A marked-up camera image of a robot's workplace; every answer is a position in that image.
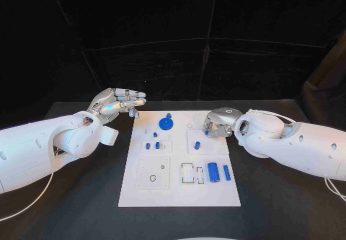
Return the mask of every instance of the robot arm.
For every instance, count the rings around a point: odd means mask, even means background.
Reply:
[[[215,109],[206,116],[207,137],[238,139],[246,152],[258,158],[272,158],[282,165],[314,176],[346,181],[346,132],[330,127],[295,122],[284,123],[278,114],[232,108]]]
[[[0,131],[0,193],[29,185],[69,162],[91,155],[99,143],[112,146],[118,131],[104,126],[121,112],[138,118],[145,94],[105,89],[86,111]]]

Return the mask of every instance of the white board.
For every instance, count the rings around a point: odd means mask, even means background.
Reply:
[[[167,113],[171,114],[173,128],[161,130],[158,121]],[[118,207],[241,206],[226,139],[207,138],[202,132],[207,113],[140,111],[140,119],[133,125]],[[200,142],[199,150],[194,149],[196,141]],[[219,182],[209,181],[210,162],[218,164]],[[183,183],[182,164],[193,165],[193,173],[184,172],[193,174],[193,182]],[[226,181],[223,165],[231,181]]]

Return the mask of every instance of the blue block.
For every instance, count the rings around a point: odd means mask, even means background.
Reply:
[[[228,165],[223,165],[223,171],[225,171],[225,179],[231,181],[231,176],[229,176],[229,167]]]
[[[218,164],[216,162],[209,162],[207,163],[207,171],[209,171],[209,179],[212,183],[216,183],[220,181],[220,176],[219,176],[219,170],[218,170]]]
[[[200,142],[196,141],[196,144],[194,144],[194,149],[199,150],[200,149]]]

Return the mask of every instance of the white cable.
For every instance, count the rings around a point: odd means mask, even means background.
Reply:
[[[324,177],[324,183],[326,183],[326,187],[329,188],[329,190],[331,191],[331,193],[336,194],[336,195],[342,198],[342,200],[346,202],[346,196],[340,194],[340,192],[339,192],[334,184],[331,183],[331,180],[330,180],[329,178],[326,178],[326,177]]]
[[[0,222],[1,222],[3,220],[10,219],[11,217],[17,216],[17,215],[36,203],[36,201],[40,199],[45,191],[47,190],[47,187],[49,187],[49,183],[50,183],[50,181],[52,181],[52,178],[53,178],[53,173],[52,173],[52,175],[50,175],[50,178],[49,178],[49,181],[47,181],[46,186],[45,186],[45,189],[43,189],[40,195],[37,196],[37,198],[34,199],[34,201],[32,202],[32,204],[30,204],[21,211],[19,211],[16,214],[13,214],[13,215],[4,217],[3,219],[0,219]]]
[[[282,119],[288,120],[293,124],[295,123],[295,121],[293,119],[290,119],[287,116],[282,116],[271,111],[262,111],[262,110],[248,110],[248,113],[262,113],[262,114],[269,114],[272,116],[281,117]]]

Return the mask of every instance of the black table surface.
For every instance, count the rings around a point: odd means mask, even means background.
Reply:
[[[86,102],[56,102],[46,118],[73,114]],[[147,102],[140,111],[212,110],[220,107],[275,112],[308,119],[291,99]],[[226,138],[241,207],[118,207],[134,119],[121,113],[108,126],[120,131],[114,146],[99,144],[86,158],[55,174],[45,195],[26,212],[0,222],[1,239],[344,239],[346,203],[324,180],[256,158]],[[0,217],[21,210],[49,176],[0,195]],[[344,182],[334,181],[346,192]]]

